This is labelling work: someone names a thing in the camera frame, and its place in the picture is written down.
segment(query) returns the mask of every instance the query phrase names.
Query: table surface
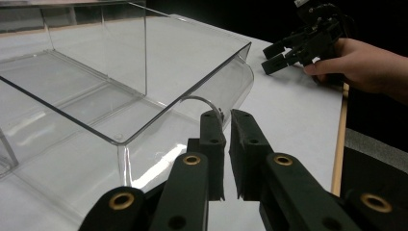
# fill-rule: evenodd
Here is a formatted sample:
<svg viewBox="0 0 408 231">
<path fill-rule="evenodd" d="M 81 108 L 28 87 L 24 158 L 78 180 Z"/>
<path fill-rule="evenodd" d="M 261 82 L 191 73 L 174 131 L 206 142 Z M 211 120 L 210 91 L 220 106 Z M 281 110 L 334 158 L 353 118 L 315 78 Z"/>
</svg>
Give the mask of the table surface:
<svg viewBox="0 0 408 231">
<path fill-rule="evenodd" d="M 270 42 L 234 34 L 252 42 L 247 63 L 254 73 L 254 85 L 239 110 L 252 114 L 275 152 L 295 156 L 322 187 L 336 191 L 333 177 L 344 138 L 343 90 L 317 85 L 300 66 L 286 67 L 266 75 L 261 63 L 263 49 Z M 265 230 L 259 203 L 237 199 L 228 153 L 231 127 L 224 131 L 225 201 L 211 201 L 208 230 Z M 78 223 L 61 211 L 51 209 L 53 202 L 14 174 L 0 179 L 1 230 L 77 230 Z"/>
</svg>

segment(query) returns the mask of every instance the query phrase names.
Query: bolt hole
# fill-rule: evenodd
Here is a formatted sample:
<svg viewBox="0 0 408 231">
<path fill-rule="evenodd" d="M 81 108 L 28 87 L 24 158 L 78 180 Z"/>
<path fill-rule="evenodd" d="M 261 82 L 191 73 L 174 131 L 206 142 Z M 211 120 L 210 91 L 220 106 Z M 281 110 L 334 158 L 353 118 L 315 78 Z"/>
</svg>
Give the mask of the bolt hole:
<svg viewBox="0 0 408 231">
<path fill-rule="evenodd" d="M 186 226 L 186 219 L 181 216 L 172 217 L 168 221 L 168 227 L 171 229 L 182 229 L 184 226 Z"/>
</svg>

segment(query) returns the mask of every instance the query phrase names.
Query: clear plastic box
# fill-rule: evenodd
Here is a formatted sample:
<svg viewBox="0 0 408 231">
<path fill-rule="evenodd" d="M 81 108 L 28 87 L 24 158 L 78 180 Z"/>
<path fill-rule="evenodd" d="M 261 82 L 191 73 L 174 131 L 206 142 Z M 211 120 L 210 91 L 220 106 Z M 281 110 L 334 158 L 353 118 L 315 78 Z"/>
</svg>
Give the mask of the clear plastic box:
<svg viewBox="0 0 408 231">
<path fill-rule="evenodd" d="M 148 191 L 253 84 L 250 41 L 144 1 L 0 1 L 0 163 L 74 218 Z"/>
</svg>

